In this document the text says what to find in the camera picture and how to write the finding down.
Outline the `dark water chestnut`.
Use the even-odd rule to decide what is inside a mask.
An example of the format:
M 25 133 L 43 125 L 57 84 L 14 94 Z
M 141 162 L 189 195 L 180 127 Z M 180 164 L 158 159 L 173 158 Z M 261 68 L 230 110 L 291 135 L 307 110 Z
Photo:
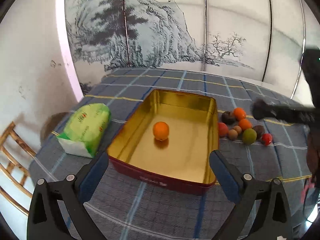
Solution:
M 253 126 L 253 130 L 255 130 L 257 134 L 256 140 L 260 140 L 260 138 L 265 134 L 265 129 L 262 125 Z
M 236 122 L 233 112 L 225 111 L 221 115 L 221 121 L 226 125 L 232 125 Z

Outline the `orange tangerine top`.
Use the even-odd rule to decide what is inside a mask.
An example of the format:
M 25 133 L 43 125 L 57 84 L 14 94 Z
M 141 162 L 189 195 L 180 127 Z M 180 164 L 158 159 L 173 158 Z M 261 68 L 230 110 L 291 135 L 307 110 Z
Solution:
M 236 118 L 237 121 L 240 121 L 242 119 L 245 119 L 247 114 L 245 112 L 244 109 L 242 109 L 241 107 L 236 107 L 234 110 L 233 110 L 233 115 L 234 117 Z

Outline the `orange tangerine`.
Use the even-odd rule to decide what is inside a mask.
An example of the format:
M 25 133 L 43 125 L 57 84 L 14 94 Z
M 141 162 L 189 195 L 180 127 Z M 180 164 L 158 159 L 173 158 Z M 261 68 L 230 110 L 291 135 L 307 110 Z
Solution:
M 159 121 L 153 125 L 153 136 L 158 141 L 165 141 L 169 137 L 169 126 L 166 122 Z
M 234 117 L 236 118 L 237 121 L 240 121 L 242 119 L 245 119 L 247 114 L 245 112 L 244 109 L 242 109 L 241 107 L 236 107 L 234 110 L 233 110 L 233 115 Z
M 241 127 L 242 131 L 252 128 L 252 123 L 248 119 L 241 119 L 238 122 L 238 125 Z

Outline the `green round fruit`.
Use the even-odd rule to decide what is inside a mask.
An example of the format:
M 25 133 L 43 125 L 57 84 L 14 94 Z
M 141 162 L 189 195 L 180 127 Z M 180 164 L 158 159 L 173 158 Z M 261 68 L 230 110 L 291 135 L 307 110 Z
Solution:
M 251 145 L 256 141 L 257 133 L 254 129 L 248 128 L 244 130 L 241 139 L 244 144 Z

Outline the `small red tomato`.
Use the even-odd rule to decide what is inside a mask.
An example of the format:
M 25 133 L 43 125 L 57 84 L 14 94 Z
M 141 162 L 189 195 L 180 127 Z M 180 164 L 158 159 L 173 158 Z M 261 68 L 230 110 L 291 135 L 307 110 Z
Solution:
M 273 138 L 272 138 L 272 135 L 270 133 L 265 133 L 261 137 L 261 142 L 265 146 L 270 145 L 272 143 L 272 141 L 273 141 Z

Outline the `wooden chair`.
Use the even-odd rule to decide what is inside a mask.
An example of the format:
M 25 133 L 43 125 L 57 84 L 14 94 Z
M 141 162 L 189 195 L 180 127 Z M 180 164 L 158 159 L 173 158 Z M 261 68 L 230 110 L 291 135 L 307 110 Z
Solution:
M 34 187 L 31 186 L 31 176 L 25 165 L 11 154 L 5 146 L 8 139 L 16 142 L 17 146 L 24 153 L 34 159 L 36 153 L 15 131 L 16 124 L 12 121 L 1 135 L 1 154 L 7 158 L 7 164 L 1 164 L 1 173 L 7 178 L 16 189 L 28 197 L 30 200 L 33 197 Z

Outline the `ink landscape folding screen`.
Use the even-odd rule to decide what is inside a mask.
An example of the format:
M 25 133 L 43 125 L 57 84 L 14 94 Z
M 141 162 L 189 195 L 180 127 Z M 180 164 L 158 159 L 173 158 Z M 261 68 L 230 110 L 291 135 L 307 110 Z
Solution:
M 82 89 L 117 68 L 240 77 L 312 103 L 302 54 L 319 46 L 304 0 L 65 0 Z

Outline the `green tissue pack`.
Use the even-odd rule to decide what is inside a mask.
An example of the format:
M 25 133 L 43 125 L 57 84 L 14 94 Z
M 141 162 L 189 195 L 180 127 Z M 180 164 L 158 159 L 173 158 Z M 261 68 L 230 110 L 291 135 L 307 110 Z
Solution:
M 65 153 L 94 158 L 110 121 L 111 111 L 105 104 L 84 105 L 70 116 L 56 137 Z

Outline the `brown round stool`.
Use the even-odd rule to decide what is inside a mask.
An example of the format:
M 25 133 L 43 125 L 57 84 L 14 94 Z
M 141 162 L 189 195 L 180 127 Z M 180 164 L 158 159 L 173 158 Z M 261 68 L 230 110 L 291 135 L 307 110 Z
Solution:
M 40 131 L 40 142 L 43 145 L 44 141 L 51 134 L 51 131 L 59 124 L 59 122 L 67 115 L 67 112 L 61 112 L 51 115 L 43 124 Z

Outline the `red gold toffee tin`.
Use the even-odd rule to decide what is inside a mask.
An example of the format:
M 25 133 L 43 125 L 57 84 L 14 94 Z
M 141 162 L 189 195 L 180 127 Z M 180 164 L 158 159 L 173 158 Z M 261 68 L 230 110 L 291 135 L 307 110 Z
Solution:
M 155 89 L 134 109 L 107 153 L 116 171 L 178 192 L 202 195 L 216 182 L 209 155 L 219 148 L 214 98 Z M 163 121 L 169 137 L 158 141 L 152 128 Z

